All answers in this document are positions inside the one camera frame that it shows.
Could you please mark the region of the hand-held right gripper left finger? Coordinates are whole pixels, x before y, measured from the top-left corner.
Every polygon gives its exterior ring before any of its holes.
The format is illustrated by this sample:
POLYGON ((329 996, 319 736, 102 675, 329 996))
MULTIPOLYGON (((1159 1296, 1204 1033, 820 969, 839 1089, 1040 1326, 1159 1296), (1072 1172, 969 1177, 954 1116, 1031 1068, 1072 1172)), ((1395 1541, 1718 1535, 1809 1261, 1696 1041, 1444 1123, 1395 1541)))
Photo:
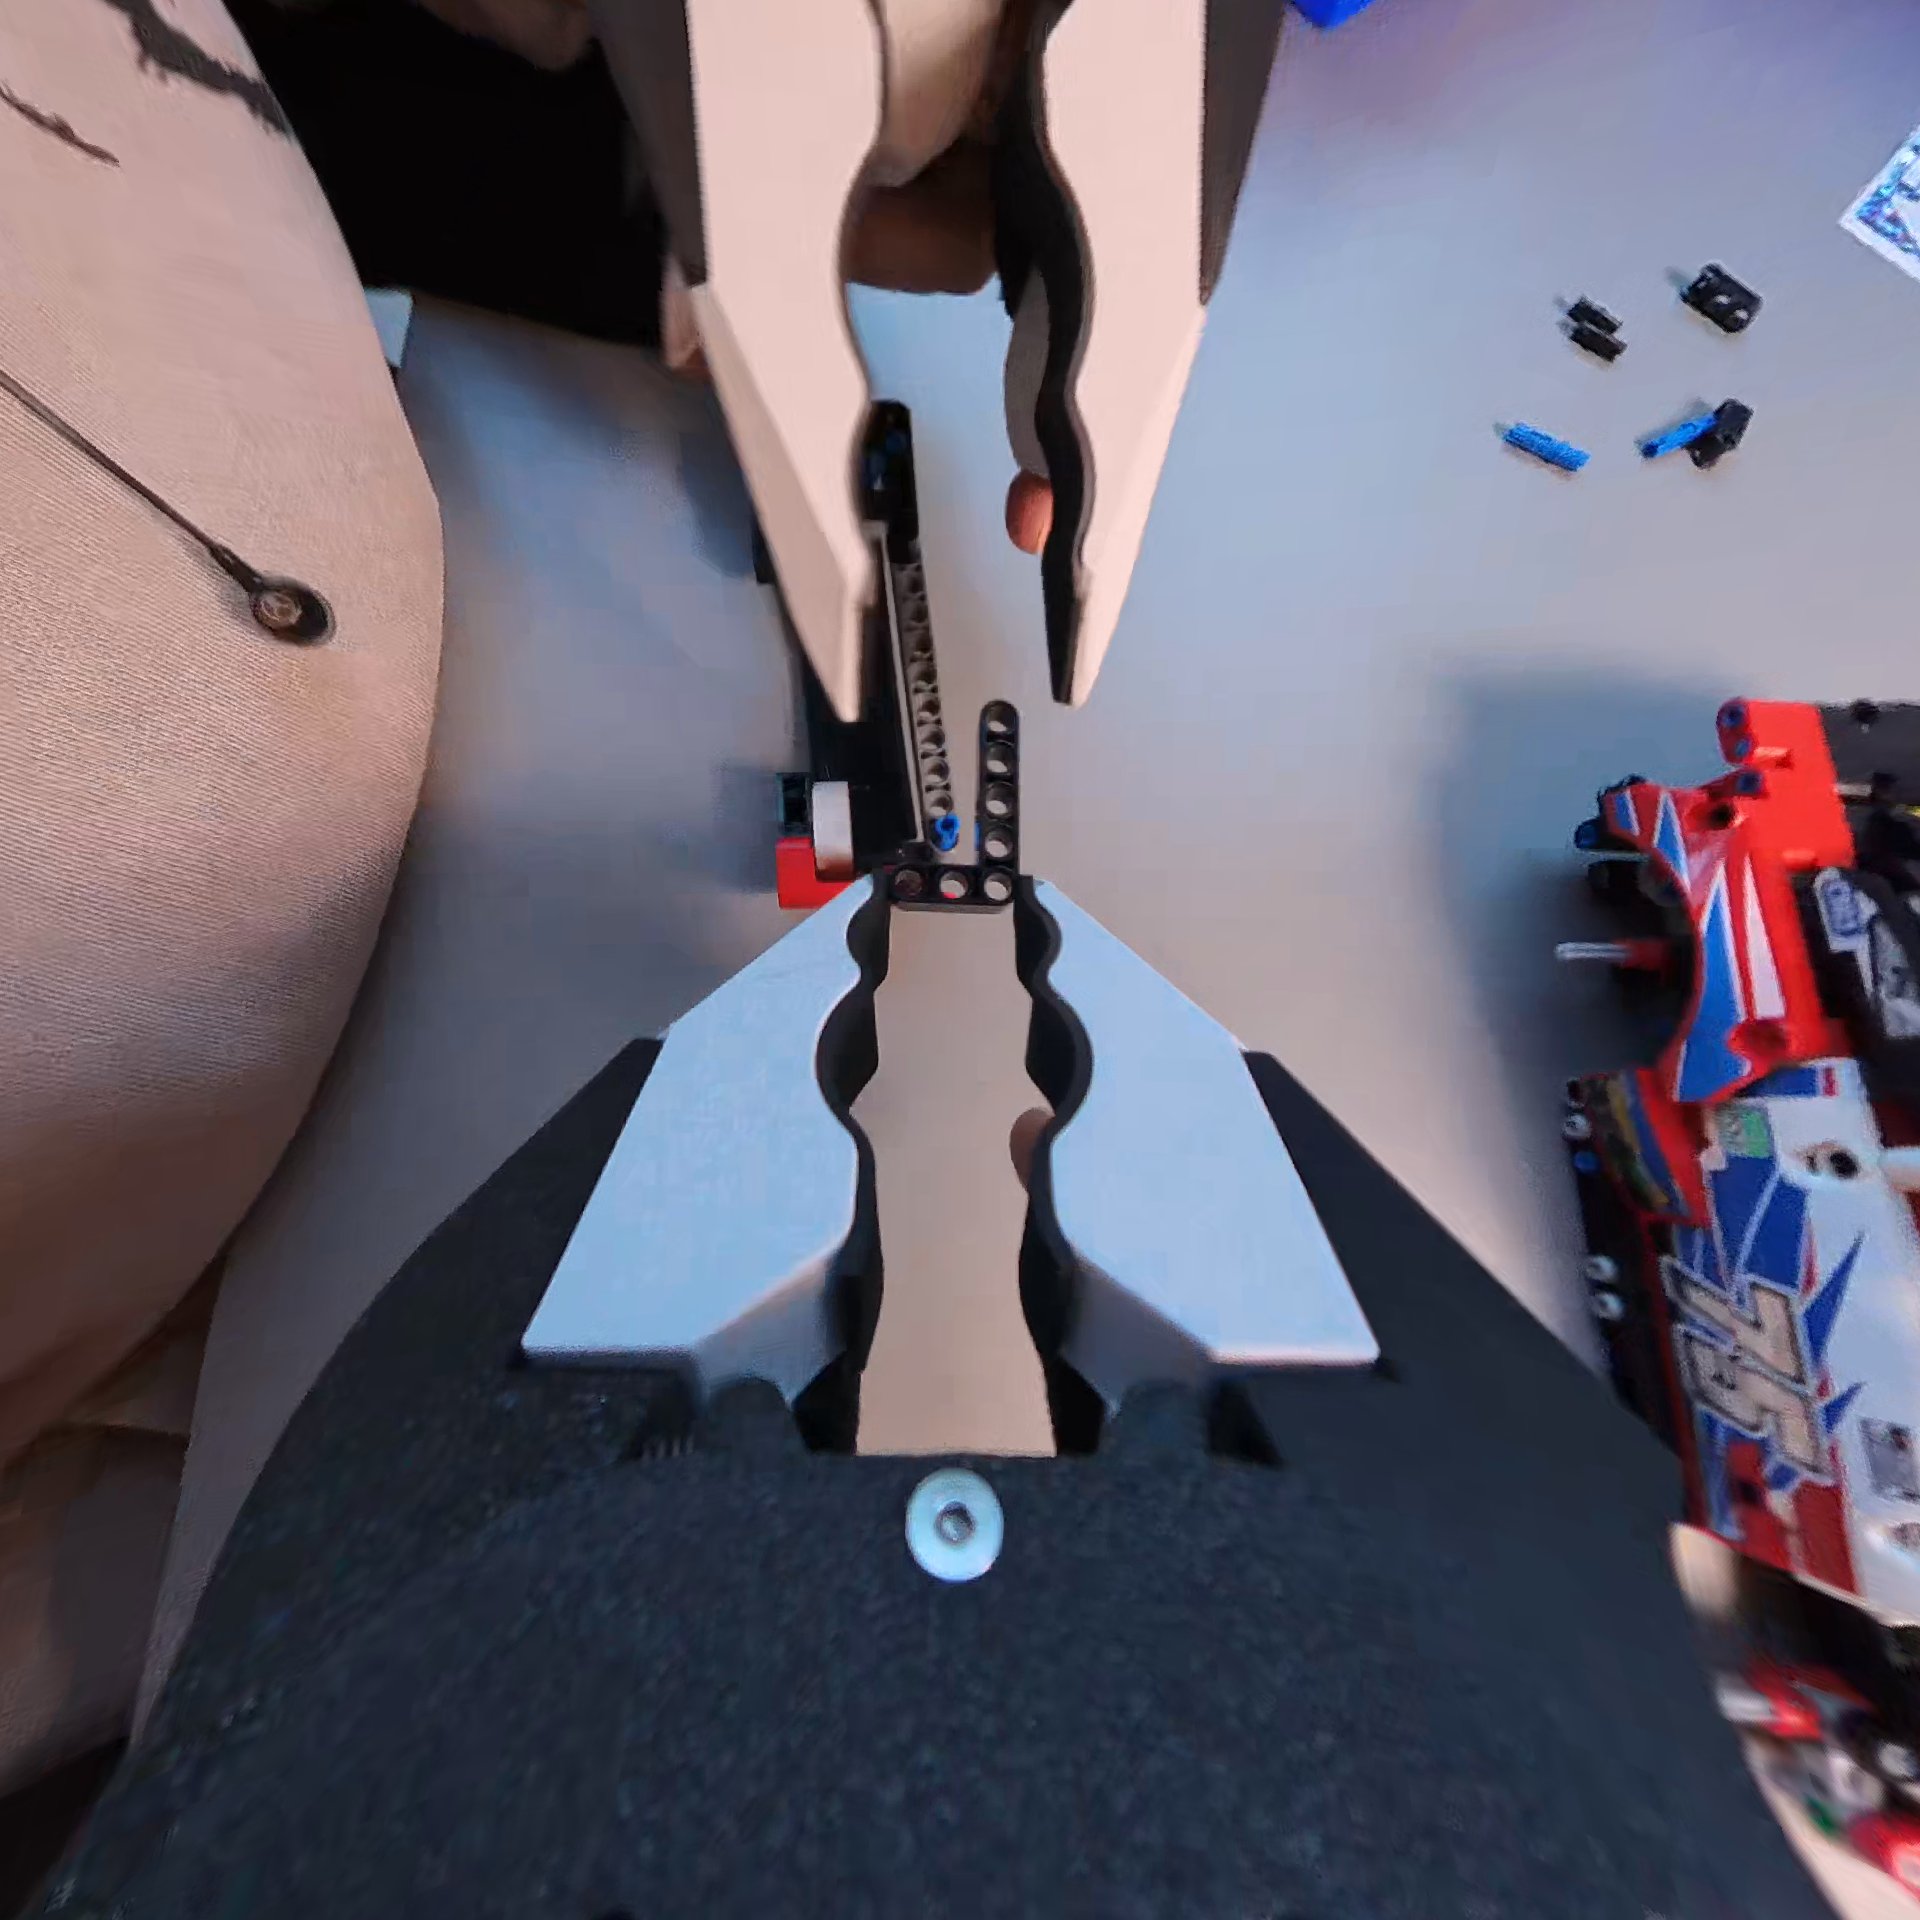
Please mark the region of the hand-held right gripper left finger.
POLYGON ((803 1443, 857 1446, 883 1293, 875 1159, 889 903, 856 880, 660 1036, 520 1348, 771 1384, 803 1443))

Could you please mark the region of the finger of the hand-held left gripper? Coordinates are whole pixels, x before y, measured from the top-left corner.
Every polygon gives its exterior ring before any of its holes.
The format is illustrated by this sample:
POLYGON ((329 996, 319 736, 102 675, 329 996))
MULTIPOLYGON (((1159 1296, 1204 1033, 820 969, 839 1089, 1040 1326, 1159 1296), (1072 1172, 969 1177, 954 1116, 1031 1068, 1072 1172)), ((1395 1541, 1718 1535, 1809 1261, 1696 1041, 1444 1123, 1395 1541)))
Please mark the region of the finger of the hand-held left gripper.
POLYGON ((1204 5, 1035 5, 1000 113, 1004 417, 1051 495, 1047 665, 1068 707, 1113 643, 1204 328, 1204 24, 1204 5))
POLYGON ((864 3, 687 3, 704 276, 691 287, 801 646, 844 719, 863 708, 873 553, 856 463, 872 379, 844 229, 881 133, 864 3))

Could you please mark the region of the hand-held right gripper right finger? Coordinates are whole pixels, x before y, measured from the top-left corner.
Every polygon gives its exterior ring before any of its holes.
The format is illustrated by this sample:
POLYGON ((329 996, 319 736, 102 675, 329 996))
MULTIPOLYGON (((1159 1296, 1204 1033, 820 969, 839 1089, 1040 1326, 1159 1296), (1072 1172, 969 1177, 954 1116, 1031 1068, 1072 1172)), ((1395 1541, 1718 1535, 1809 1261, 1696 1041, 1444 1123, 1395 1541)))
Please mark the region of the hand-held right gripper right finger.
POLYGON ((1367 1376, 1380 1342, 1235 1033, 1051 880, 1019 880, 1031 1148, 1019 1303, 1054 1446, 1142 1388, 1367 1376))

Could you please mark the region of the black L-shaped lego beam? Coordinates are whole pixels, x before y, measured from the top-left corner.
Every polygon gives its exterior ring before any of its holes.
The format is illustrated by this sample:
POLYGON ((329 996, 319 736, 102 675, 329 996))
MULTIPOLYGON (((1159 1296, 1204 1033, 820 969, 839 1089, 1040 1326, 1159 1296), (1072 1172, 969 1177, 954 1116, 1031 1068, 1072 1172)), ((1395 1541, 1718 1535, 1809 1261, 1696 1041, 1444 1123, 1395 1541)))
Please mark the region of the black L-shaped lego beam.
POLYGON ((977 718, 977 789, 961 806, 954 739, 935 697, 904 719, 904 825, 883 845, 883 891, 895 907, 991 913, 1014 905, 1019 873, 1023 719, 1009 701, 977 718))

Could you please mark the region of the black lego frame assembly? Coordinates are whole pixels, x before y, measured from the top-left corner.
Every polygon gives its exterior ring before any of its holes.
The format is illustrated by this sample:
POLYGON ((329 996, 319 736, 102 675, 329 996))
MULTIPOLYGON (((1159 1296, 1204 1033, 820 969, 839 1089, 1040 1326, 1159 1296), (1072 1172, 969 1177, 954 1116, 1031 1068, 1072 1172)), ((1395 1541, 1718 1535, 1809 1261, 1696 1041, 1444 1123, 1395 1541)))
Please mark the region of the black lego frame assembly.
POLYGON ((899 400, 872 409, 856 499, 873 563, 863 707, 839 718, 801 662, 808 761, 779 776, 775 895, 782 909, 809 911, 856 877, 878 876, 902 905, 975 903, 977 876, 955 860, 963 814, 929 614, 913 423, 899 400))

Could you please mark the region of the red white blue lego car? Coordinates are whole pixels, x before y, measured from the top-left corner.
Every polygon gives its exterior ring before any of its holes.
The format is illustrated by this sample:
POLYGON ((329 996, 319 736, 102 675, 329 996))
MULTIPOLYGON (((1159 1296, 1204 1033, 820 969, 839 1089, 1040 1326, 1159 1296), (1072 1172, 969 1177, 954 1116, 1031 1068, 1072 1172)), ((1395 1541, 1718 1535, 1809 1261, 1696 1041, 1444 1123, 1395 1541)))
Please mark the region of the red white blue lego car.
POLYGON ((1767 1777, 1916 1897, 1918 707, 1732 699, 1723 769, 1575 830, 1667 1020, 1569 1081, 1582 1277, 1620 1404, 1735 1556, 1720 1705, 1767 1777))

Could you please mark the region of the lego instruction booklet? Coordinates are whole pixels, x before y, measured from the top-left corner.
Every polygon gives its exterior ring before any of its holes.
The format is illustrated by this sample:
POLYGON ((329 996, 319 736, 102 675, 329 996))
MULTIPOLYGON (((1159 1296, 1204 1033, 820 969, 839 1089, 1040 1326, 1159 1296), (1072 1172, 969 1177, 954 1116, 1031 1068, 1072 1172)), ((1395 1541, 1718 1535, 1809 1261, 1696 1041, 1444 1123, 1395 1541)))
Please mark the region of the lego instruction booklet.
POLYGON ((1918 150, 1914 127, 1839 220, 1839 225, 1904 276, 1918 280, 1918 150))

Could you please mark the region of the person's left hand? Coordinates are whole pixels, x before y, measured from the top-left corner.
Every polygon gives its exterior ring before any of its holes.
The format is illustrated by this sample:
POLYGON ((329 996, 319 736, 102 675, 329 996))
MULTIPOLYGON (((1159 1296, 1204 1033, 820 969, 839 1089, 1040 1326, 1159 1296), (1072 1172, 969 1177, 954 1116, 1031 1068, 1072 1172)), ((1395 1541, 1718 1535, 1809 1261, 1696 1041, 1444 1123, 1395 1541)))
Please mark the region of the person's left hand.
POLYGON ((850 280, 919 297, 971 297, 996 276, 1014 321, 1004 371, 1016 480, 1007 529, 1039 556, 1054 493, 1035 427, 1049 345, 1039 270, 1000 236, 993 163, 1002 109, 1025 72, 1042 5, 875 3, 881 131, 844 245, 850 280))

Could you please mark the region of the person's dark pants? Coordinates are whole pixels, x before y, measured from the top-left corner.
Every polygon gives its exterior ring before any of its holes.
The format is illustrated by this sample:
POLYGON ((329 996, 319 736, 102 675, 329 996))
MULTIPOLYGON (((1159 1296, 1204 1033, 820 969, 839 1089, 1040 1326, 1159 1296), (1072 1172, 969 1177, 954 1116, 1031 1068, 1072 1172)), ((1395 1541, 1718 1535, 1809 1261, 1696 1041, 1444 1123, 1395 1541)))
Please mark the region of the person's dark pants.
POLYGON ((660 345, 665 237, 577 3, 235 3, 370 287, 660 345))

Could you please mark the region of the black wired earbud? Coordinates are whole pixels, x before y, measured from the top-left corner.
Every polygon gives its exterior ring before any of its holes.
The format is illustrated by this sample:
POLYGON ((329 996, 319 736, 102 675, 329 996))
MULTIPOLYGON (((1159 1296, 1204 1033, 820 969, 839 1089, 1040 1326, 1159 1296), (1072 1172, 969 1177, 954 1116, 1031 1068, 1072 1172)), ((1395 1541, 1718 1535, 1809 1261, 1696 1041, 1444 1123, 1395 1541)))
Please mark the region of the black wired earbud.
POLYGON ((119 488, 134 493, 140 502, 153 509, 160 518, 178 529, 186 541, 201 551, 248 600, 254 624, 268 635, 287 644, 323 644, 334 635, 334 612, 327 597, 300 579, 270 573, 254 566, 238 556, 228 543, 203 533, 176 505, 163 499, 153 487, 134 476, 111 452, 92 444, 79 427, 65 421, 54 406, 28 391, 12 372, 2 372, 2 393, 9 396, 28 416, 49 427, 63 444, 73 448, 99 473, 105 473, 119 488))

